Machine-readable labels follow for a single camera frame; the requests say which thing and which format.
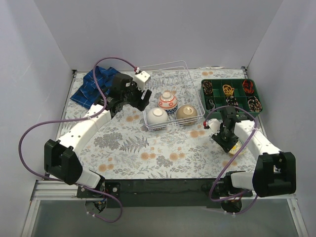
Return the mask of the yellow-rimmed bowl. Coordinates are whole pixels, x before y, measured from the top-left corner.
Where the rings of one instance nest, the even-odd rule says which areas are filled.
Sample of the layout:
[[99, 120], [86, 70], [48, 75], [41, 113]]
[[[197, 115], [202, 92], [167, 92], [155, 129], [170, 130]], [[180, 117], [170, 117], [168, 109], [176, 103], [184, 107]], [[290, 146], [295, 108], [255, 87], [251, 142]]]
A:
[[[232, 156], [235, 155], [238, 152], [238, 150], [243, 146], [243, 144], [244, 143], [239, 139], [238, 142], [230, 149], [229, 154]], [[243, 148], [239, 154], [242, 155], [246, 151], [247, 151], [247, 147]]]

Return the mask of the white bowl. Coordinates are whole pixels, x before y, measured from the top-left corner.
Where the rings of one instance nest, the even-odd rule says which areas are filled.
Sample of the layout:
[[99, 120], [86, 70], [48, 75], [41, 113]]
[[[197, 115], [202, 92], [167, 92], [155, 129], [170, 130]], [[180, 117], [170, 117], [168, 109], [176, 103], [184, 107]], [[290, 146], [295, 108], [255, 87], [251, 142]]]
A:
[[162, 108], [153, 108], [146, 113], [146, 120], [148, 125], [164, 123], [168, 121], [168, 114]]

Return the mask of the orange line pattern bowl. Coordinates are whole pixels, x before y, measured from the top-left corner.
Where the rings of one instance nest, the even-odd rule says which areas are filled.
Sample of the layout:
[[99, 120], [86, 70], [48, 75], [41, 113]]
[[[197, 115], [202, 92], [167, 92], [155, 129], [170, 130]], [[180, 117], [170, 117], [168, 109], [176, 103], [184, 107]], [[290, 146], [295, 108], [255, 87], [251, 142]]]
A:
[[158, 106], [164, 110], [178, 105], [177, 98], [170, 91], [163, 92], [158, 99]]

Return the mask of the white wire dish rack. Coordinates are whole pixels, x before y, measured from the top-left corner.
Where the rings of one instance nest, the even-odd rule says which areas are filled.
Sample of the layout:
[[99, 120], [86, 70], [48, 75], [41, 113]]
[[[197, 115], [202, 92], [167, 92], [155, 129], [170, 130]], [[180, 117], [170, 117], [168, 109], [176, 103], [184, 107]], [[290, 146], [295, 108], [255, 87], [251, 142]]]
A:
[[198, 90], [185, 61], [141, 66], [150, 74], [146, 88], [152, 94], [144, 110], [149, 131], [188, 126], [204, 116]]

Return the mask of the blue diamond pattern bowl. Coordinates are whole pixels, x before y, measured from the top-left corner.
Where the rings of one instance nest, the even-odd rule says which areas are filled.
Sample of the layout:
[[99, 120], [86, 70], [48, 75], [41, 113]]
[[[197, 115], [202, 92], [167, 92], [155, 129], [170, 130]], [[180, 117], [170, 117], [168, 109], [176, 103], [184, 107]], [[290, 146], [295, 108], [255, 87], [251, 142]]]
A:
[[177, 111], [177, 109], [178, 109], [178, 105], [176, 105], [176, 106], [174, 106], [172, 108], [168, 108], [165, 111], [167, 112], [168, 115], [170, 115], [170, 114], [175, 113]]

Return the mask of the brown lattice pattern bowl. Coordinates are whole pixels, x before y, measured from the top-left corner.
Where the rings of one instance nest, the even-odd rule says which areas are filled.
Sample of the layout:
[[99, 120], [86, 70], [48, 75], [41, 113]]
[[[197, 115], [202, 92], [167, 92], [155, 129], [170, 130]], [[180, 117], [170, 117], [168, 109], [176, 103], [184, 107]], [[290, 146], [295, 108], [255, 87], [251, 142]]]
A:
[[148, 126], [148, 129], [151, 129], [151, 130], [161, 130], [161, 129], [164, 129], [166, 128], [166, 125], [165, 124], [151, 124]]

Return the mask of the cream bowl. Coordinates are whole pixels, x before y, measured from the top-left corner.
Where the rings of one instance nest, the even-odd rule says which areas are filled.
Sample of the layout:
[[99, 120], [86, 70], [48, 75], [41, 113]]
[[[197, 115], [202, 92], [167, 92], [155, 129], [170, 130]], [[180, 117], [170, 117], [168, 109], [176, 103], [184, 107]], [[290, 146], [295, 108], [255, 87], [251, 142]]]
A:
[[192, 105], [181, 106], [176, 112], [176, 118], [182, 125], [193, 125], [196, 122], [197, 110]]

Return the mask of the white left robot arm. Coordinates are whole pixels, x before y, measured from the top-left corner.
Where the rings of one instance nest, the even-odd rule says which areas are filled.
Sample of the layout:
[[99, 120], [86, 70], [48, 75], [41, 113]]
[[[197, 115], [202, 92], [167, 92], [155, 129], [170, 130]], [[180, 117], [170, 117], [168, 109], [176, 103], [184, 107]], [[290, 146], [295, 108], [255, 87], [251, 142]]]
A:
[[78, 156], [95, 133], [120, 112], [124, 105], [131, 105], [140, 111], [148, 106], [152, 92], [145, 86], [150, 79], [151, 76], [145, 71], [133, 77], [115, 74], [111, 86], [102, 90], [106, 98], [99, 96], [83, 121], [78, 122], [57, 141], [46, 142], [45, 171], [66, 184], [87, 186], [93, 197], [101, 197], [105, 191], [101, 175], [83, 167]]

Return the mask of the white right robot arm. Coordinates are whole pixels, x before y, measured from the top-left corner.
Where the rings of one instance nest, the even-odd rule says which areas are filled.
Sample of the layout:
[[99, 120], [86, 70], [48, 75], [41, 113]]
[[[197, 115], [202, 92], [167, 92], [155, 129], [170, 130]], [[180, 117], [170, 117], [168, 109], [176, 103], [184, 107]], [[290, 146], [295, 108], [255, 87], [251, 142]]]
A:
[[253, 172], [222, 170], [216, 179], [223, 180], [229, 196], [254, 191], [259, 197], [293, 194], [296, 191], [296, 159], [293, 153], [283, 152], [257, 129], [255, 117], [235, 106], [218, 107], [221, 120], [208, 114], [204, 127], [211, 129], [212, 139], [228, 153], [238, 141], [243, 143], [239, 154], [248, 148], [256, 160]]

